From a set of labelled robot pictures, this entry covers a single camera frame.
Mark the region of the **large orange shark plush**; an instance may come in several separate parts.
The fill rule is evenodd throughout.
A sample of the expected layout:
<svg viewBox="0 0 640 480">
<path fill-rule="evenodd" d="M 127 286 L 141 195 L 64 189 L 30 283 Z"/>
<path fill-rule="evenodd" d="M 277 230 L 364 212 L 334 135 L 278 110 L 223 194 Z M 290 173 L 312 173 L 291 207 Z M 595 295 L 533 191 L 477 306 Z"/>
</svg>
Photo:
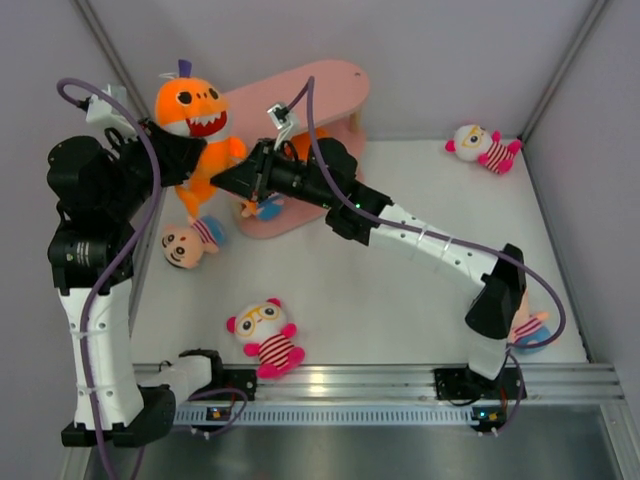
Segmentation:
<svg viewBox="0 0 640 480">
<path fill-rule="evenodd" d="M 245 143 L 231 133 L 227 97 L 211 82 L 192 74 L 192 62 L 178 61 L 177 71 L 164 76 L 154 106 L 156 124 L 164 131 L 199 144 L 189 178 L 175 188 L 191 217 L 216 193 L 211 179 L 246 157 Z"/>
</svg>

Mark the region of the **small orange shark plush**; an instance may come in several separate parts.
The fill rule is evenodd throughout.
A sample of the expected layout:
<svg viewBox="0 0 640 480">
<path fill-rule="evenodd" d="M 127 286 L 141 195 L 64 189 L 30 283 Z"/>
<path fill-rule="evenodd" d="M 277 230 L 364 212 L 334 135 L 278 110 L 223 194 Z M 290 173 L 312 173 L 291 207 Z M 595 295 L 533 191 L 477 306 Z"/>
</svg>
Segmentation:
<svg viewBox="0 0 640 480">
<path fill-rule="evenodd" d="M 318 140 L 330 136 L 329 132 L 324 128 L 316 128 L 315 134 Z M 307 131 L 294 136 L 291 139 L 291 143 L 296 150 L 297 157 L 302 161 L 306 161 L 308 159 L 309 149 L 311 148 L 310 132 Z"/>
</svg>

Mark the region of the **boy doll plush blue cap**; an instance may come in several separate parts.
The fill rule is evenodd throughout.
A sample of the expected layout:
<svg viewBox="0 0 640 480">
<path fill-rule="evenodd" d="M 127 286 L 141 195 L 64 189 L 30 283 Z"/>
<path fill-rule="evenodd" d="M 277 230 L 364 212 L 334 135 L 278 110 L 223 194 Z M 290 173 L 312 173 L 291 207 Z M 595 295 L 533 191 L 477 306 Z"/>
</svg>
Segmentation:
<svg viewBox="0 0 640 480">
<path fill-rule="evenodd" d="M 166 261 L 180 269 L 194 269 L 205 254 L 216 254 L 226 243 L 223 224 L 211 215 L 189 217 L 188 226 L 167 226 L 161 234 Z"/>
</svg>

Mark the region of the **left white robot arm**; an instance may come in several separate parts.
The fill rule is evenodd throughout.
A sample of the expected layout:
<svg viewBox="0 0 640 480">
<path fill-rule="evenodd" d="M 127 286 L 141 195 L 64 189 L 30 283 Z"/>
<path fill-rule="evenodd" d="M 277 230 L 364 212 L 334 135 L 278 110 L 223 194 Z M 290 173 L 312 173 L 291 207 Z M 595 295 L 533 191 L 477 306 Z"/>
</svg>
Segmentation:
<svg viewBox="0 0 640 480">
<path fill-rule="evenodd" d="M 133 253 L 164 187 L 180 184 L 204 142 L 143 119 L 136 132 L 107 127 L 104 139 L 74 136 L 49 153 L 47 182 L 60 221 L 47 257 L 67 316 L 76 369 L 67 447 L 142 447 L 166 436 L 192 395 L 219 397 L 226 386 L 214 350 L 187 350 L 148 385 L 135 376 L 130 344 Z"/>
</svg>

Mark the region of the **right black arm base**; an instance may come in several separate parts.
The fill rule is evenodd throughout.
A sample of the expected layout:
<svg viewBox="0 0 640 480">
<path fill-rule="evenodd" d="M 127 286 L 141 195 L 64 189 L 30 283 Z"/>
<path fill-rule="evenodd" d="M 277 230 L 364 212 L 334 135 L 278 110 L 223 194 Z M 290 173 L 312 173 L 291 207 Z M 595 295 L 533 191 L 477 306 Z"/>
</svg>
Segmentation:
<svg viewBox="0 0 640 480">
<path fill-rule="evenodd" d="M 438 400 L 471 408 L 472 429 L 479 435 L 497 436 L 527 398 L 518 367 L 504 367 L 494 380 L 468 367 L 441 367 L 434 370 L 434 380 Z"/>
</svg>

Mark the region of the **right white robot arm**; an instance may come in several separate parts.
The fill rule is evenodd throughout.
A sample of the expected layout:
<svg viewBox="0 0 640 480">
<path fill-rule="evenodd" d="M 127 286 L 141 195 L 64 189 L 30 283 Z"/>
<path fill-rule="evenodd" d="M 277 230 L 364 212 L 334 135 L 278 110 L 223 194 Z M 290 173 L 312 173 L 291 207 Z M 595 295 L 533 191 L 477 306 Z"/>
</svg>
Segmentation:
<svg viewBox="0 0 640 480">
<path fill-rule="evenodd" d="M 395 252 L 453 281 L 468 298 L 468 388 L 491 396 L 503 384 L 508 337 L 526 290 L 521 250 L 511 244 L 484 251 L 418 220 L 356 177 L 357 160 L 343 143 L 322 138 L 305 161 L 269 139 L 214 175 L 210 182 L 243 200 L 261 203 L 282 194 L 325 210 L 326 225 L 345 240 Z"/>
</svg>

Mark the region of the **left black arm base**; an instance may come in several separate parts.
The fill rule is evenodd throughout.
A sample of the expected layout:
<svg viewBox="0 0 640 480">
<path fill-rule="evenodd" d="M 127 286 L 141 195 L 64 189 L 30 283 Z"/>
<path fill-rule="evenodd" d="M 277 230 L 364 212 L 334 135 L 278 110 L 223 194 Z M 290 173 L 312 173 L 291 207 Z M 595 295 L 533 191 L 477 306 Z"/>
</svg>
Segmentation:
<svg viewBox="0 0 640 480">
<path fill-rule="evenodd" d="M 227 369 L 220 383 L 211 388 L 203 388 L 191 399 L 196 401 L 219 400 L 226 406 L 208 407 L 207 424 L 192 428 L 193 433 L 201 433 L 206 440 L 229 431 L 237 422 L 248 404 L 255 399 L 257 375 L 254 368 Z"/>
</svg>

